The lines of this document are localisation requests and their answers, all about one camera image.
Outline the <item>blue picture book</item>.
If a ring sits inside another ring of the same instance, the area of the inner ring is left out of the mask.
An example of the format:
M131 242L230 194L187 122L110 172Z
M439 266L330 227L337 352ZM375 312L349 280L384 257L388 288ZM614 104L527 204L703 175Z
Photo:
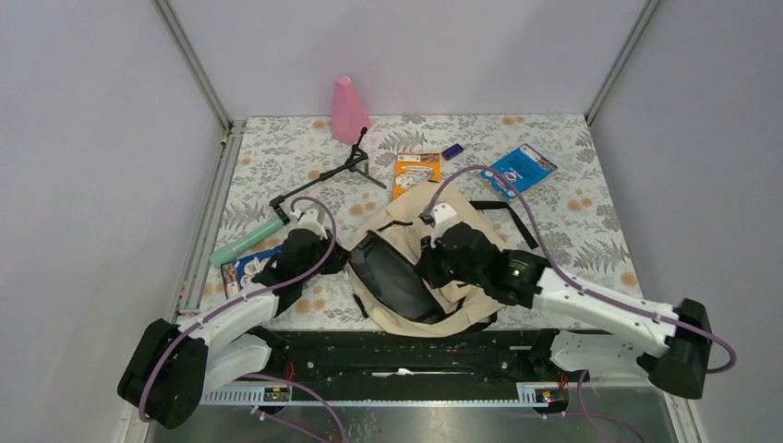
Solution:
M282 247L278 245L221 265L220 275L225 297L229 299L248 287L252 283L252 278L263 270L274 254L281 250Z

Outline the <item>beige canvas backpack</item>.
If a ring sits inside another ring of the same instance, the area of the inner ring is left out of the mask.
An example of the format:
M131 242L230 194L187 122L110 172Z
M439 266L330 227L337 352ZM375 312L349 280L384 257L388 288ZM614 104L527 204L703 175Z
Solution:
M436 197L457 211L460 221L484 233L496 245L504 243L480 215L489 202L468 200L458 186L441 189L435 183L417 185L366 221L347 247L347 272L356 302L384 331L417 338L445 338L491 325L500 302L475 286L450 282L433 288L415 273L421 242L432 232L419 218Z

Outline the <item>blue booklet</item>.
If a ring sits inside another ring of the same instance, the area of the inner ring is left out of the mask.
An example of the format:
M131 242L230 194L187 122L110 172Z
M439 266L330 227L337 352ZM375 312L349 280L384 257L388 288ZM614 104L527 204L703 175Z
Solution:
M558 166L524 143L490 165L497 172L481 171L479 179L498 197L513 200L517 191L530 190L558 170Z

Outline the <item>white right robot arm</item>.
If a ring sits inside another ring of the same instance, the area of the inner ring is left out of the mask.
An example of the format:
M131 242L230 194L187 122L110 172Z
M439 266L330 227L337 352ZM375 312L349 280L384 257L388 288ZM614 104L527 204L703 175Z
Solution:
M695 300L649 302L579 279L557 264L537 228L540 255L493 244L442 197L466 172L438 185L419 215L432 231L421 241L417 274L434 288L464 283L503 305L573 317L612 337L598 345L553 339L529 356L535 376L551 380L563 370L633 374L668 394L699 400L707 376L738 363L736 350L712 332L705 306Z

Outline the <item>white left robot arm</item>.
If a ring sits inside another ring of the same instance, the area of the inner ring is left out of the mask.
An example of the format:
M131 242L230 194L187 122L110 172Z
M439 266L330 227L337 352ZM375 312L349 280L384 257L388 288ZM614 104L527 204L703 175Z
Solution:
M166 429L182 425L202 396L244 376L280 376L284 351L251 334L277 317L302 294L305 283L337 261L338 224L320 200L306 199L308 210L294 210L295 227L263 281L188 321L164 318L143 331L117 385L118 396L137 409L139 420Z

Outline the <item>green tube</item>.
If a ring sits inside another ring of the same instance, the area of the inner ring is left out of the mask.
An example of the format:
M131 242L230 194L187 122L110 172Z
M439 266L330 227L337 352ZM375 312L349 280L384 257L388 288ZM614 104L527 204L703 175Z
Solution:
M252 246L282 230L284 222L280 218L266 221L260 227L244 235L231 244L221 246L209 257L209 262L214 268L232 262L247 252Z

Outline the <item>orange booklet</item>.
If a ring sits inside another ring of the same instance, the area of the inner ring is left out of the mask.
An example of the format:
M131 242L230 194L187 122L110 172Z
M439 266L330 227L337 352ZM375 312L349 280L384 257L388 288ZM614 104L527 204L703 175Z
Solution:
M393 170L391 199L395 200L421 183L437 184L440 179L441 155L439 153L398 153Z

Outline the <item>small purple box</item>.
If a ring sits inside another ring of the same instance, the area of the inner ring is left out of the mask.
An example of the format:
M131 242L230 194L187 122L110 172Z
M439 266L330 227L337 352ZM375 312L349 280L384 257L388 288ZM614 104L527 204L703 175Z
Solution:
M455 143L441 152L441 157L445 161L451 161L458 155L464 152L464 147L458 143Z

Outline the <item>black compass tool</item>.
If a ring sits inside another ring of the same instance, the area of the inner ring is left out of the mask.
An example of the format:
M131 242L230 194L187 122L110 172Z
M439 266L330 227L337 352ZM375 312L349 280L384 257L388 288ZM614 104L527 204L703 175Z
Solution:
M288 212L286 212L283 209L283 203L289 199L295 196L296 194L318 184L321 182L324 182L328 179L333 178L335 175L348 171L351 173L359 174L362 177L366 178L369 182L372 184L379 186L381 189L386 189L387 186L384 185L380 180L373 177L368 170L369 166L369 157L368 154L361 148L361 143L368 132L368 127L363 126L359 132L359 136L357 141L351 146L350 154L346 158L346 160L343 162L342 165L333 168L331 170L328 170L323 173L319 173L319 175L305 183L304 185L301 185L294 190L291 190L285 194L279 195L275 198L272 198L269 202L271 208L273 209L275 215L277 216L278 220L283 224L286 225L291 221L291 216Z

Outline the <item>pink cone-shaped object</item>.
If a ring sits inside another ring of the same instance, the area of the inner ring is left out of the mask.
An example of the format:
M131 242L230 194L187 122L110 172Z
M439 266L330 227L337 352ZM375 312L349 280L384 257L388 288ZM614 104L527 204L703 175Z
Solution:
M334 81L330 123L333 138L346 145L353 145L363 128L371 128L369 114L348 76Z

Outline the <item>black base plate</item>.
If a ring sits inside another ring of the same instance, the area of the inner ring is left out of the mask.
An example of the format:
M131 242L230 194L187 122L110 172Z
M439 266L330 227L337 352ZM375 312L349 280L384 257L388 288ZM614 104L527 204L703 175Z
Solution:
M336 405L530 405L553 401L583 370L644 375L633 344L594 331L485 330L448 338L378 331L267 331L266 366L240 379L263 402L304 402L306 389Z

